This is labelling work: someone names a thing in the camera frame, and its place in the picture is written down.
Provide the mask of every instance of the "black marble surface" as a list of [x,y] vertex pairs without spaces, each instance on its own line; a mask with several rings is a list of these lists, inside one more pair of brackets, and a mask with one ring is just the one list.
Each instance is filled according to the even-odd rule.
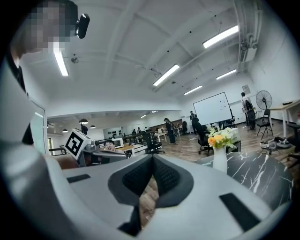
[[[214,156],[196,161],[212,167]],[[291,200],[293,177],[275,158],[258,153],[227,153],[227,175],[249,188],[263,199],[271,209]]]

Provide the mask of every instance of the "whiteboard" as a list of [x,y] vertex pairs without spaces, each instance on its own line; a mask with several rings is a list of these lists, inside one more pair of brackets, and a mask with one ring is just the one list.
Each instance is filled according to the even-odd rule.
[[194,108],[201,125],[232,118],[229,103],[224,92],[194,103]]

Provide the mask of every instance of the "flower vase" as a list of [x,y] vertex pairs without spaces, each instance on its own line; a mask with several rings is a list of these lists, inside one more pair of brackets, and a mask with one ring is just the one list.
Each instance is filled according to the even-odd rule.
[[227,173],[226,147],[222,147],[222,148],[213,147],[213,149],[214,149],[214,161],[212,163],[212,167]]

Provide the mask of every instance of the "table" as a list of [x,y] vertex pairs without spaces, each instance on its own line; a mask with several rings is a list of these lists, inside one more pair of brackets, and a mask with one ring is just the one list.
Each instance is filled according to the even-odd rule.
[[[214,156],[196,161],[212,167]],[[258,153],[230,152],[227,154],[227,175],[262,198],[276,209],[292,197],[293,177],[275,158]]]
[[164,132],[164,133],[159,133],[159,134],[155,134],[155,136],[158,138],[158,141],[160,142],[160,136],[162,136],[162,135],[166,135],[167,134],[167,132]]
[[134,156],[135,156],[134,148],[135,148],[134,146],[129,145],[129,146],[125,146],[125,147],[122,147],[122,148],[118,148],[118,150],[122,150],[122,151],[124,151],[124,152],[127,152],[127,151],[130,151],[130,150],[131,150],[131,152],[132,152],[132,157],[134,157]]
[[177,129],[177,131],[178,131],[178,136],[180,136],[179,129],[182,129],[182,127],[178,127],[178,128],[175,128],[175,129]]
[[300,104],[300,99],[292,101],[291,104],[288,105],[280,105],[277,107],[270,108],[271,111],[279,111],[282,114],[282,122],[283,122],[283,137],[286,138],[286,121],[289,123],[287,109],[294,107]]

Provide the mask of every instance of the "yellow flower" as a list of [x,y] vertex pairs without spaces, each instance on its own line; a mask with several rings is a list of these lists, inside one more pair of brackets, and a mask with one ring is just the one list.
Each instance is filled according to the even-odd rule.
[[215,146],[215,144],[216,144],[216,140],[215,140],[215,138],[214,137],[209,137],[208,138],[208,143],[209,143],[209,145],[210,146]]
[[221,135],[215,135],[214,137],[215,137],[215,140],[217,143],[219,143],[223,139],[223,137]]

